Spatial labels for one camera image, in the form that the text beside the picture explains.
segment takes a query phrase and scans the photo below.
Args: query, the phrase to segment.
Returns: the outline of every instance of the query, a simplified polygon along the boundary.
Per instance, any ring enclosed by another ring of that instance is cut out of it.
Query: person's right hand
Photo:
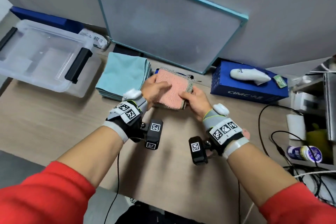
[[[183,91],[179,93],[179,96],[189,101],[191,110],[196,115],[197,120],[203,121],[204,116],[212,109],[212,106],[203,90],[196,86],[192,89],[192,94]]]

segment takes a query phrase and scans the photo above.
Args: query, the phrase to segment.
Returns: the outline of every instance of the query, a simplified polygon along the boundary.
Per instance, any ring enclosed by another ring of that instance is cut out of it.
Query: red shirt
[[[72,168],[52,162],[20,185],[0,190],[0,223],[83,223],[95,188]],[[259,208],[268,223],[336,223],[336,209],[302,183],[275,194]]]

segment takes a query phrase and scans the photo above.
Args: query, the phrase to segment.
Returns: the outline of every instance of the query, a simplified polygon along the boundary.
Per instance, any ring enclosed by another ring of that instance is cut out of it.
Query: blue box
[[[236,68],[258,69],[271,77],[271,81],[257,86],[253,81],[240,81],[230,77],[230,71]],[[269,104],[288,98],[288,87],[279,88],[273,77],[275,73],[245,64],[221,61],[212,75],[211,94],[244,99]]]
[[[10,11],[17,17],[19,17],[20,20],[35,21],[55,28],[64,29],[66,31],[70,31],[76,34],[78,34],[84,28],[84,25],[78,21],[34,12],[16,6],[13,6]]]

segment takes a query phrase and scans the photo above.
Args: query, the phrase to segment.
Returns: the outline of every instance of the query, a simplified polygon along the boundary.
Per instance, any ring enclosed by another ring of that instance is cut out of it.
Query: green packet
[[[273,77],[275,80],[276,84],[279,86],[279,88],[284,88],[287,86],[287,83],[284,81],[281,75],[277,74],[275,77]]]

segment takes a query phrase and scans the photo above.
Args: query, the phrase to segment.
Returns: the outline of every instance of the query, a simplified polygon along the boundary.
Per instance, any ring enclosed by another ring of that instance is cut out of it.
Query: desk
[[[0,97],[0,150],[46,166],[95,130],[117,104],[94,90],[99,73],[82,99],[13,80]],[[264,105],[210,95],[210,88],[202,85],[199,88],[212,104],[223,103],[228,107],[230,117],[251,133],[251,141],[261,149],[257,122]],[[164,122],[160,146],[151,151],[142,142],[135,144],[129,140],[124,145],[120,153],[120,193],[207,224],[236,224],[237,179],[226,161],[217,157],[205,166],[192,163],[188,139],[203,136],[202,125],[189,110],[150,112],[149,115]],[[263,113],[261,129],[271,157],[287,166],[268,140],[271,132],[287,129],[286,113],[269,107]],[[285,145],[286,138],[278,135],[276,140]],[[100,185],[116,189],[116,163]],[[251,200],[241,190],[243,218]],[[250,223],[257,222],[265,220],[255,208]]]

